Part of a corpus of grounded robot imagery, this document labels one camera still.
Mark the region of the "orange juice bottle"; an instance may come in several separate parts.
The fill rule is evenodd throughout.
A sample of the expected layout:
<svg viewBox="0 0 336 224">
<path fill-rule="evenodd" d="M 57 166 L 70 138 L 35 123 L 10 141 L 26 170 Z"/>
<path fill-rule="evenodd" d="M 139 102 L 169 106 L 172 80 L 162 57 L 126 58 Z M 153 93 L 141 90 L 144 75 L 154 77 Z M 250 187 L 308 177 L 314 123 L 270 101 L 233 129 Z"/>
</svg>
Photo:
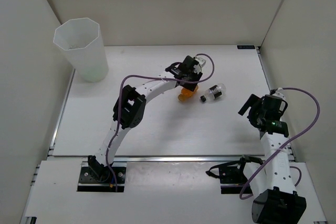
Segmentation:
<svg viewBox="0 0 336 224">
<path fill-rule="evenodd" d="M 189 98 L 191 98 L 197 92 L 197 90 L 198 90 L 198 86 L 196 86 L 193 91 L 190 91 L 186 88 L 182 88 L 181 93 L 178 95 L 177 98 L 180 102 L 184 102 L 188 100 Z"/>
</svg>

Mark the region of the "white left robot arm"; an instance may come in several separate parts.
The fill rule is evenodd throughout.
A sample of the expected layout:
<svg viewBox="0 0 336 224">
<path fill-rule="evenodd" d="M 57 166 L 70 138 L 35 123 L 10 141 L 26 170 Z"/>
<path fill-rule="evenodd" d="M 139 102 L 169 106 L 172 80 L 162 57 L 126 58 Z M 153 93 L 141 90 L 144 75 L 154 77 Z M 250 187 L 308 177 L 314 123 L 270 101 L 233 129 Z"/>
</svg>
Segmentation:
<svg viewBox="0 0 336 224">
<path fill-rule="evenodd" d="M 112 163 L 126 134 L 143 119 L 145 106 L 158 95 L 182 86 L 194 91 L 202 76 L 206 60 L 187 56 L 180 64 L 173 63 L 158 77 L 145 77 L 138 87 L 121 83 L 120 94 L 113 108 L 112 124 L 98 152 L 88 156 L 90 175 L 99 183 L 113 177 Z"/>
</svg>

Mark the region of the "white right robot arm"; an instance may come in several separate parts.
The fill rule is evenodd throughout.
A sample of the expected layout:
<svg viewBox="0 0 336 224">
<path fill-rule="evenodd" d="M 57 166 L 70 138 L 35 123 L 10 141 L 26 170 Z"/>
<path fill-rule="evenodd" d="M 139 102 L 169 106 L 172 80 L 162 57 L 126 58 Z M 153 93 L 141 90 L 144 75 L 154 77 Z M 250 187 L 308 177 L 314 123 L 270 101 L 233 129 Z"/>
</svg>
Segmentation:
<svg viewBox="0 0 336 224">
<path fill-rule="evenodd" d="M 265 161 L 256 159 L 236 168 L 236 177 L 249 181 L 255 223 L 298 223 L 307 207 L 290 172 L 288 126 L 281 120 L 287 106 L 282 97 L 267 94 L 260 98 L 251 94 L 238 112 L 248 113 L 250 124 L 259 131 L 265 153 Z"/>
</svg>

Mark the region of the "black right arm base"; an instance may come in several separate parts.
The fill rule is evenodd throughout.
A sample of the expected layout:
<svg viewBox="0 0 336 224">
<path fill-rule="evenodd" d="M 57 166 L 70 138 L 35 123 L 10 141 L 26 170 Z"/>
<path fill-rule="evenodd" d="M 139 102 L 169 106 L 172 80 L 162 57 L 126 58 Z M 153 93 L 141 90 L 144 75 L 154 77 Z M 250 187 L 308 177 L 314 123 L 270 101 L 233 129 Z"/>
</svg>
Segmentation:
<svg viewBox="0 0 336 224">
<path fill-rule="evenodd" d="M 231 161 L 212 166 L 205 173 L 212 178 L 220 180 L 221 194 L 239 194 L 247 178 L 244 168 L 248 163 L 263 164 L 261 158 L 243 155 L 238 161 Z"/>
</svg>

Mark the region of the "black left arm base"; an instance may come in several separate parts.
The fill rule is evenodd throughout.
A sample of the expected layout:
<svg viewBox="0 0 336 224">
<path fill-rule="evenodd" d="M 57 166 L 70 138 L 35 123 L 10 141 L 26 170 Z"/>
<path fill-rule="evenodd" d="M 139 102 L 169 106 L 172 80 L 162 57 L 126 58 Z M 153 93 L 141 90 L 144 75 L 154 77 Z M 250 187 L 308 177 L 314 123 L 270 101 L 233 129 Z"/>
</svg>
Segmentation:
<svg viewBox="0 0 336 224">
<path fill-rule="evenodd" d="M 113 172 L 100 164 L 95 156 L 88 156 L 83 162 L 78 178 L 77 191 L 123 193 L 127 167 L 125 164 L 112 166 Z"/>
</svg>

